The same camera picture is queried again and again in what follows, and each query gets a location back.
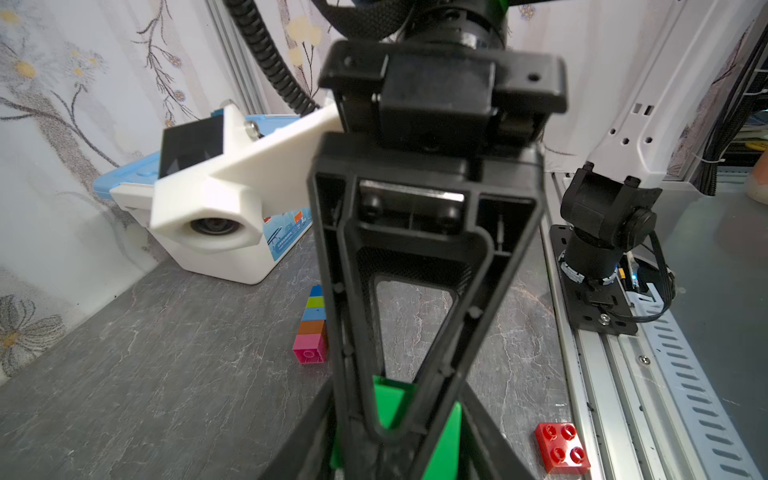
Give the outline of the red lego brick front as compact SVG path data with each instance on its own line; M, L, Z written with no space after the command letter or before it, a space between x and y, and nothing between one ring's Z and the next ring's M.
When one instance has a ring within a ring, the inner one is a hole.
M547 474L584 475L591 463L573 423L540 423L534 430Z

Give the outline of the lime green small lego brick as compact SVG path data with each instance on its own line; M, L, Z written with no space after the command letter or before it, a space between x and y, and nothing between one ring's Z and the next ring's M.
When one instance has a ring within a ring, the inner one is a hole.
M323 296L310 296L306 303L306 309L321 309L325 307Z

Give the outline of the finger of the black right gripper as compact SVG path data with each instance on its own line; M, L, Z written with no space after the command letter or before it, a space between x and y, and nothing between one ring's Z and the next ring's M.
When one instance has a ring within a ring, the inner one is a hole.
M415 411L432 411L452 376L470 386L524 252L319 251L333 375L418 384Z

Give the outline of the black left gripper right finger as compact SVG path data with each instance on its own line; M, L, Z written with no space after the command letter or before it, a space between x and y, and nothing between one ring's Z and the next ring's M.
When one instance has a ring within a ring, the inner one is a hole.
M481 401L466 384L462 407L458 479L533 479Z

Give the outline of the pink small lego brick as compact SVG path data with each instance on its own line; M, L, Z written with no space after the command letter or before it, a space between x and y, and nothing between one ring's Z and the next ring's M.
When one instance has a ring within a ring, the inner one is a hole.
M322 334L298 334L293 353L302 365L321 364L327 360L327 343Z

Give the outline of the light blue long brick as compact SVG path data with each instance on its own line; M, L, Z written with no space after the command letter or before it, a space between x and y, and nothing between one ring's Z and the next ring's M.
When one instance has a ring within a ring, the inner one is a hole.
M302 315L301 321L325 321L326 310L324 307L306 308Z

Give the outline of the orange small lego brick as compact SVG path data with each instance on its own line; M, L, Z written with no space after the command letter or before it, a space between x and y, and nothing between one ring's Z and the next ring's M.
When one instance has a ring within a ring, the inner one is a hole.
M327 336L325 320L302 321L297 332L298 335L322 335Z

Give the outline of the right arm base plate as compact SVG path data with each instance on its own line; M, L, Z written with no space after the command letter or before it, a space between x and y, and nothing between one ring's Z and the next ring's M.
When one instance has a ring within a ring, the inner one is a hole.
M603 279L587 278L577 283L577 275L568 274L562 268L566 264L564 254L570 241L579 241L573 228L556 224L549 229L549 239L570 326L605 335L636 335L638 326L626 320L626 317L632 317L633 314L618 279L618 271L614 271L609 284L605 284Z

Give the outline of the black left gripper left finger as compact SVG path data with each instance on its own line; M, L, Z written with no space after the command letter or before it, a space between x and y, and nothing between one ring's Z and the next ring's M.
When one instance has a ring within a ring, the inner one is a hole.
M333 479L331 456L335 435L333 385L327 380L258 479Z

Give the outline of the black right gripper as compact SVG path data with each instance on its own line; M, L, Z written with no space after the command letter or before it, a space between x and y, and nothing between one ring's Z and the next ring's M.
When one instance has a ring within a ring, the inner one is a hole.
M318 83L339 125L308 177L321 252L523 252L543 213L538 134L567 109L551 54L335 42Z

